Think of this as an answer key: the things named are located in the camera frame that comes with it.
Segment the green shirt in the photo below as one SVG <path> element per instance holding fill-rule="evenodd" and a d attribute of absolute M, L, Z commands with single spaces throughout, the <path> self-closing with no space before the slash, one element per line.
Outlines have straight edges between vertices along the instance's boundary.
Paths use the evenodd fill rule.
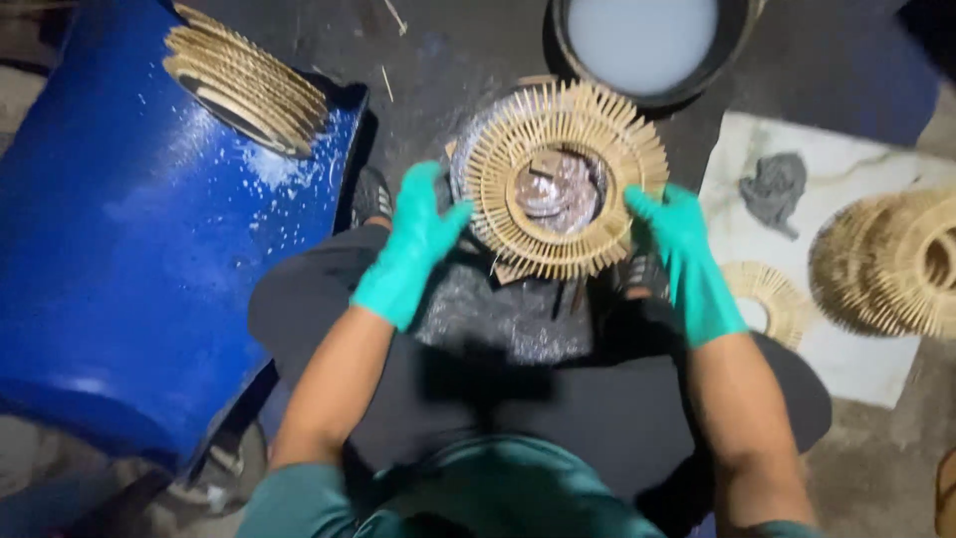
<path fill-rule="evenodd" d="M 446 528 L 427 527 L 421 516 L 413 518 L 417 514 L 439 516 L 475 536 L 663 537 L 637 510 L 614 497 L 584 461 L 543 440 L 503 436 L 449 446 L 363 522 L 353 513 L 337 467 L 279 469 L 256 488 L 236 535 L 448 534 Z M 792 522 L 765 524 L 757 531 L 781 538 L 816 536 Z"/>

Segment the green rubber glove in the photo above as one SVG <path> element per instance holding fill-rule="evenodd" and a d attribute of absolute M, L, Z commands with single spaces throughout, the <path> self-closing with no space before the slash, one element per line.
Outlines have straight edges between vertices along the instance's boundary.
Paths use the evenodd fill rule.
<path fill-rule="evenodd" d="M 368 308 L 401 331 L 415 317 L 431 270 L 455 245 L 474 211 L 471 202 L 459 202 L 438 215 L 432 184 L 441 172 L 438 163 L 428 161 L 405 173 L 392 235 L 352 295 L 352 305 Z"/>
<path fill-rule="evenodd" d="M 730 295 L 724 276 L 707 245 L 707 228 L 697 196 L 667 185 L 664 203 L 648 198 L 638 187 L 624 189 L 624 202 L 647 222 L 670 277 L 670 301 L 684 317 L 691 348 L 750 329 Z"/>

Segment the person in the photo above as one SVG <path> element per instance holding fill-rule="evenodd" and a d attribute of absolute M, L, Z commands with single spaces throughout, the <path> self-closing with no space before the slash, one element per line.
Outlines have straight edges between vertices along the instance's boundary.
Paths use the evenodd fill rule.
<path fill-rule="evenodd" d="M 694 504 L 689 483 L 709 492 L 699 515 L 713 509 L 721 533 L 817 535 L 799 453 L 829 429 L 829 395 L 795 354 L 755 343 L 696 197 L 674 185 L 661 203 L 636 187 L 624 199 L 660 253 L 683 354 L 549 369 L 548 401 L 513 404 L 520 431 L 463 428 L 474 414 L 424 397 L 427 353 L 404 332 L 473 211 L 439 215 L 439 175 L 412 167 L 393 220 L 384 179 L 364 170 L 353 228 L 257 284 L 250 332 L 294 390 L 238 536 L 663 536 L 641 500 Z M 353 466 L 372 474 L 364 487 Z"/>

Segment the black pants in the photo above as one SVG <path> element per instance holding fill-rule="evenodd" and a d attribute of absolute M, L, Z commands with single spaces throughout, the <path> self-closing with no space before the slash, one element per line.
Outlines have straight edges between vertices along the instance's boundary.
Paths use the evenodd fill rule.
<path fill-rule="evenodd" d="M 272 353 L 290 386 L 386 239 L 380 226 L 336 235 L 286 259 L 257 284 L 250 333 Z M 629 346 L 619 334 L 606 336 L 607 354 L 633 352 L 634 360 L 618 358 L 614 366 L 579 361 L 566 368 L 508 367 L 503 357 L 479 347 L 468 357 L 451 356 L 396 334 L 352 445 L 380 470 L 413 462 L 475 429 L 519 431 L 582 458 L 618 496 L 657 515 L 659 526 L 666 527 L 661 518 L 667 515 L 654 512 L 672 512 L 672 494 L 688 510 L 706 513 L 712 471 L 684 393 L 684 354 L 666 324 L 648 321 L 654 317 L 644 315 L 648 307 L 621 301 L 608 320 L 608 332 L 636 342 Z M 830 396 L 799 356 L 762 335 L 755 339 L 783 389 L 804 452 L 830 428 Z M 662 349 L 670 356 L 660 356 Z"/>

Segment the blue barrel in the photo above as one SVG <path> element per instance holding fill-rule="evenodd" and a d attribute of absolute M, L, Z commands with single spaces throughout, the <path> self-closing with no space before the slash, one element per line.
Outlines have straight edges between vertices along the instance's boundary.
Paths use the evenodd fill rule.
<path fill-rule="evenodd" d="M 268 361 L 251 290 L 332 231 L 365 100 L 280 157 L 166 73 L 178 24 L 84 5 L 0 161 L 0 412 L 180 473 Z"/>

